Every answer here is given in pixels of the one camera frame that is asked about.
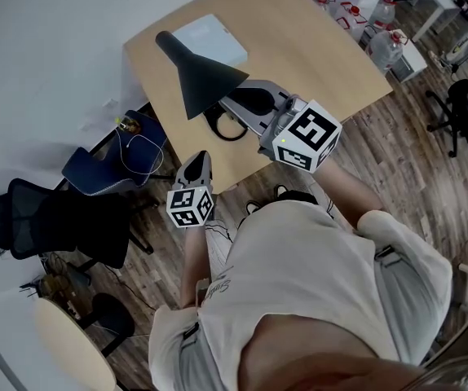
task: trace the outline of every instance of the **lamp shade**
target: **lamp shade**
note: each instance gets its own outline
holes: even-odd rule
[[[249,76],[239,69],[194,54],[170,32],[159,32],[156,44],[178,69],[189,120],[214,106]]]

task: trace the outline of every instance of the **white cube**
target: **white cube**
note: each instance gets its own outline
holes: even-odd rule
[[[213,206],[207,187],[184,188],[167,193],[167,213],[177,227],[203,226]]]
[[[336,147],[342,126],[312,100],[272,141],[276,160],[310,173]]]

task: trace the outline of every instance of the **blue chair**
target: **blue chair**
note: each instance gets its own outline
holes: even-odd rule
[[[140,134],[157,146],[163,147],[167,137],[160,123],[133,110],[129,110],[126,116],[140,124]],[[129,132],[120,131],[120,138],[117,135],[114,136],[102,160],[98,160],[84,148],[79,147],[62,169],[62,174],[71,186],[86,196],[137,190],[145,185],[149,178],[174,179],[171,176],[136,174],[127,169],[148,174],[157,166],[158,157],[161,154],[157,147],[144,138],[137,137],[131,141],[133,136]]]

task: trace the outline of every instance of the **round wooden table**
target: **round wooden table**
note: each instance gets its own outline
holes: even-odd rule
[[[93,341],[57,304],[37,300],[35,323],[42,343],[60,368],[94,391],[114,391],[117,379]]]

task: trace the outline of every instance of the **white t-shirt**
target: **white t-shirt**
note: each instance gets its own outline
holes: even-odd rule
[[[423,305],[430,303],[435,309],[422,318],[424,326],[413,329],[422,328],[428,335],[422,340],[426,350],[411,357],[422,359],[420,354],[429,349],[448,310],[451,266],[387,213],[367,213],[358,228],[363,237],[343,231],[320,206],[298,201],[275,202],[249,216],[202,307],[171,311],[165,306],[157,311],[149,342],[156,387],[174,389],[179,344],[197,320],[229,391],[237,390],[241,351],[266,314],[295,314],[333,323],[359,337],[379,358],[403,360],[400,355],[406,352],[396,348],[400,341],[392,332],[398,336],[398,329],[390,329],[389,322],[394,322],[386,320],[376,282],[376,250],[388,244],[413,264],[409,270],[415,270],[416,282],[421,284],[415,289],[417,294],[423,291],[424,297],[409,297],[408,302],[424,301]],[[404,309],[407,314],[402,311],[401,318],[407,322],[413,309]],[[401,342],[411,342],[410,347],[416,341],[419,347],[420,340],[403,336]]]

